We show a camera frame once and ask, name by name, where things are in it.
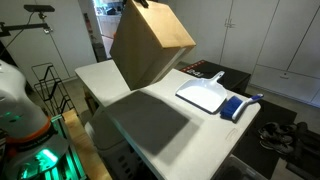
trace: black mat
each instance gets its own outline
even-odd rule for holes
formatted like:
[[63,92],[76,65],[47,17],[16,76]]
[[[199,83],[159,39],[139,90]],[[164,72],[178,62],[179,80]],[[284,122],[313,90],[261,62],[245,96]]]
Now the black mat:
[[259,101],[261,110],[239,144],[235,147],[233,155],[241,159],[264,177],[270,179],[277,165],[279,154],[276,151],[261,147],[257,130],[267,122],[279,124],[293,123],[297,113],[265,100]]

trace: floor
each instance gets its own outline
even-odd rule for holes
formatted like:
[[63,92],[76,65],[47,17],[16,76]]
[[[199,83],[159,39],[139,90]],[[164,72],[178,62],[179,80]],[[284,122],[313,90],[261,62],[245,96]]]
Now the floor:
[[[185,66],[185,64],[179,64],[176,68],[179,69],[180,67]],[[84,90],[83,85],[79,79],[75,79],[65,83],[65,87],[79,113],[79,117],[82,123],[85,123],[91,117],[91,113],[88,110],[86,102],[84,100]],[[265,95],[264,99],[283,106],[287,109],[297,112],[297,117],[295,119],[295,123],[305,121],[308,123],[308,127],[311,131],[316,133],[320,133],[320,113],[319,108],[283,97],[277,94],[259,89],[257,87],[248,86],[246,92],[248,94],[257,94],[263,93]],[[33,93],[30,95],[30,99],[33,100],[37,105],[44,106],[43,102],[41,101],[40,97],[37,93]],[[288,171],[286,168],[286,162],[282,159],[279,159],[277,167],[274,171],[272,176],[272,180],[283,180],[283,179],[291,179],[291,180],[300,180],[301,178]]]

